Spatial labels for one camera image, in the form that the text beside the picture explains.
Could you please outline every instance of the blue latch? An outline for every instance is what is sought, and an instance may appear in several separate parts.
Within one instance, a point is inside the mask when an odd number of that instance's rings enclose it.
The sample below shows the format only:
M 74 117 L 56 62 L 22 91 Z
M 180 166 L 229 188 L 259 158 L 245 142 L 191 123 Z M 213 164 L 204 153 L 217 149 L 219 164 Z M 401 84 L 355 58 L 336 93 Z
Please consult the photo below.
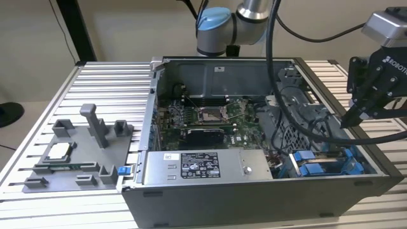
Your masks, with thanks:
M 304 177 L 324 174 L 324 170 L 319 163 L 304 164 L 301 167 L 299 167 L 299 171 Z
M 311 150 L 299 150 L 293 153 L 295 161 L 315 159 L 315 154 Z
M 126 175 L 130 175 L 130 173 L 132 173 L 132 168 L 130 167 L 126 167 L 126 166 L 118 167 L 118 170 L 117 170 L 117 175 L 118 176 L 126 176 Z

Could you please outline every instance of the motherboard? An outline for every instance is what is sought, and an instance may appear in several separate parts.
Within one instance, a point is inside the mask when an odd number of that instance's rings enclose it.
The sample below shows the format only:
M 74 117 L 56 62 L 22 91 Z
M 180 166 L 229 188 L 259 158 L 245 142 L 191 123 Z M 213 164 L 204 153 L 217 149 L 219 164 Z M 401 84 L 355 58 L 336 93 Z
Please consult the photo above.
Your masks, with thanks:
M 161 150 L 268 149 L 257 104 L 248 97 L 160 101 Z

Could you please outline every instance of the black cable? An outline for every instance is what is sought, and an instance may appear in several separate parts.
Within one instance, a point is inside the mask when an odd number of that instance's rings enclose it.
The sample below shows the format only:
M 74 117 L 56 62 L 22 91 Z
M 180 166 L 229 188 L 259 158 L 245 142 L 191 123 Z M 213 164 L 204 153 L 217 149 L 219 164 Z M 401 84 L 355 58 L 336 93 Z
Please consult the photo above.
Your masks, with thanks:
M 276 137 L 277 132 L 279 132 L 281 121 L 283 121 L 283 112 L 280 110 L 277 123 L 275 125 L 275 130 L 273 130 L 273 133 L 272 133 L 272 136 L 271 136 L 271 146 L 273 147 L 273 149 L 277 151 L 279 154 L 283 154 L 283 155 L 288 156 L 288 154 L 275 145 L 275 137 Z
M 208 6 L 208 3 L 209 3 L 209 0 L 203 0 L 201 4 L 199 6 L 197 19 L 196 19 L 196 23 L 195 23 L 195 36 L 197 36 L 199 21 L 201 20 L 203 12 L 204 12 L 205 7 Z
M 196 14 L 196 11 L 195 11 L 195 8 L 193 8 L 193 5 L 192 5 L 191 1 L 189 0 L 177 0 L 177 1 L 181 1 L 183 3 L 185 3 L 185 5 L 189 9 L 189 12 L 191 12 L 191 14 L 192 14 L 192 16 L 196 20 L 197 19 L 197 14 Z
M 316 135 L 309 130 L 307 130 L 304 127 L 300 126 L 300 124 L 296 122 L 295 118 L 292 117 L 289 110 L 284 104 L 281 94 L 279 92 L 279 86 L 276 83 L 276 76 L 273 75 L 273 65 L 272 65 L 272 36 L 273 36 L 273 26 L 275 26 L 275 19 L 277 10 L 280 7 L 281 0 L 275 0 L 272 7 L 271 7 L 271 13 L 268 18 L 268 25 L 267 25 L 267 43 L 265 43 L 265 59 L 267 59 L 267 72 L 268 77 L 271 80 L 271 87 L 273 90 L 275 99 L 277 101 L 277 104 L 280 106 L 280 109 L 283 111 L 283 114 L 291 123 L 291 125 L 311 139 L 315 139 L 321 142 L 328 142 L 339 145 L 369 145 L 369 144 L 381 144 L 392 141 L 401 140 L 407 138 L 407 131 L 403 131 L 400 133 L 387 135 L 383 137 L 376 138 L 365 138 L 365 139 L 343 139 L 343 138 L 332 138 L 332 137 L 324 137 L 320 135 Z
M 327 38 L 323 38 L 323 39 L 312 39 L 312 38 L 307 38 L 301 35 L 299 35 L 296 32 L 293 32 L 288 26 L 284 24 L 279 14 L 276 15 L 276 19 L 277 19 L 277 22 L 280 24 L 280 26 L 283 27 L 283 29 L 292 35 L 295 36 L 296 38 L 301 39 L 303 41 L 307 41 L 307 42 L 312 42 L 312 43 L 323 43 L 323 42 L 328 42 L 339 37 L 341 37 L 343 35 L 353 32 L 355 30 L 360 29 L 363 26 L 364 26 L 364 23 L 361 23 L 360 25 L 356 25 L 355 27 L 349 28 L 348 30 L 337 33 L 336 35 L 331 36 L 331 37 L 327 37 Z
M 4 146 L 4 145 L 0 145 L 0 147 L 4 147 L 4 148 L 6 148 L 6 149 L 10 149 L 10 150 L 16 151 L 16 149 L 12 148 L 12 147 Z
M 49 5 L 50 5 L 50 9 L 52 9 L 52 12 L 53 12 L 53 15 L 54 15 L 54 19 L 56 19 L 58 28 L 61 29 L 61 32 L 62 32 L 62 34 L 64 34 L 65 44 L 66 44 L 68 51 L 69 51 L 70 56 L 72 56 L 72 59 L 73 59 L 73 64 L 76 64 L 76 60 L 74 60 L 74 57 L 73 57 L 73 54 L 72 54 L 72 51 L 70 51 L 70 48 L 69 48 L 68 40 L 66 40 L 65 31 L 64 31 L 64 29 L 62 29 L 61 23 L 58 22 L 57 15 L 56 15 L 56 12 L 54 12 L 53 5 L 52 5 L 52 3 L 50 3 L 50 0 L 48 0 L 48 2 L 49 2 Z

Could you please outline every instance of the warning label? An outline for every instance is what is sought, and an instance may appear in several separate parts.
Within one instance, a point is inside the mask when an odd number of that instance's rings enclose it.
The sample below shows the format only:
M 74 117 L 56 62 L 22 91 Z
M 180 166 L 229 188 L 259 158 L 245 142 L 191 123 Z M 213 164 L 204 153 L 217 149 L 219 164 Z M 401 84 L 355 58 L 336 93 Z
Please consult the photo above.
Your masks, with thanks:
M 180 174 L 184 179 L 220 177 L 217 153 L 181 154 L 180 163 Z

